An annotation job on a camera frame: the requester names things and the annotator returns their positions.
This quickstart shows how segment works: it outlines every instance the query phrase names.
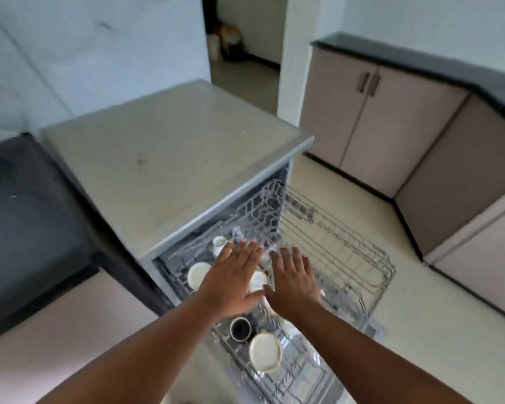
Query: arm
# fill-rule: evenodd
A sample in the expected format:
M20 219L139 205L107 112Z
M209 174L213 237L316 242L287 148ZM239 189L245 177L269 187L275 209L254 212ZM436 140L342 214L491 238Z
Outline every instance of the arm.
M159 404L210 327L256 305L248 292L263 247L229 242L191 298L122 341L43 397L40 404Z
M271 253L275 291L269 304L291 321L320 353L358 404L468 404L469 401L325 310L309 259L281 249Z

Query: tile floor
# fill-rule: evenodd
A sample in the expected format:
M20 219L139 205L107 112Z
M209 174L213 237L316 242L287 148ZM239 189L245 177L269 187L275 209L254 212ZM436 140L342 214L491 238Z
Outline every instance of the tile floor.
M258 65L217 63L212 82L275 113L274 74ZM384 345L476 404L505 403L505 318L420 263L391 205L302 155L291 185L383 248L396 266L374 312L387 328Z

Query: brown cabinet panel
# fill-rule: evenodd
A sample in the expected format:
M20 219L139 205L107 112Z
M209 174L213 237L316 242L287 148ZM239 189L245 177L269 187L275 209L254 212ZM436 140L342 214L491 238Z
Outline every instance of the brown cabinet panel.
M378 75L341 169L393 197L467 92L391 68Z
M310 153L339 166L366 100L357 84L362 74L371 77L376 69L376 64L314 48L299 125L315 136Z
M395 200L424 255L505 193L505 119L472 96Z
M436 266L505 311L505 215Z

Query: black countertop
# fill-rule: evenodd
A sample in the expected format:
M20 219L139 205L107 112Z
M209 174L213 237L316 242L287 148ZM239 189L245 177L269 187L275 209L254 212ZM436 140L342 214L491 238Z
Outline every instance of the black countertop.
M346 33L329 35L312 45L463 87L505 117L505 72Z

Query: upper dish rack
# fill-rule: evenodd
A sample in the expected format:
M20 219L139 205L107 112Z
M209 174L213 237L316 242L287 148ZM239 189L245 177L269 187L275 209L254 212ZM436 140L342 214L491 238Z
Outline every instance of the upper dish rack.
M228 220L218 222L164 258L162 273L180 299L192 293L187 284L189 268L200 261L214 262L210 245L218 235L235 241L256 238L266 249L297 245L315 269L324 305L360 330L395 274L383 250L280 180L272 180ZM261 265L273 287L270 263ZM215 325L213 331L248 375L246 380L253 390L274 404L318 402L334 377L328 366L315 357L302 335L288 334L262 304L249 312L249 317L260 329L275 333L284 347L283 363L275 373L254 370L247 347L229 337L229 320Z

